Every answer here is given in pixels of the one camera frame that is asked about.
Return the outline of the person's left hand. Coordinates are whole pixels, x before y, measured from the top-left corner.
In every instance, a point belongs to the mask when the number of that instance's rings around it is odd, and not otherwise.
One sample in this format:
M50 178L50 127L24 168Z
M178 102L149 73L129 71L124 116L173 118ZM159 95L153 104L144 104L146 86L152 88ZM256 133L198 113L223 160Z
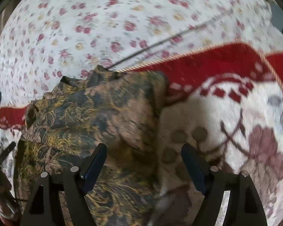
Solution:
M12 186L9 181L4 185L0 186L0 195L5 192L10 192ZM16 225L19 216L17 212L12 210L7 205L7 200L3 197L0 198L0 219L5 225Z

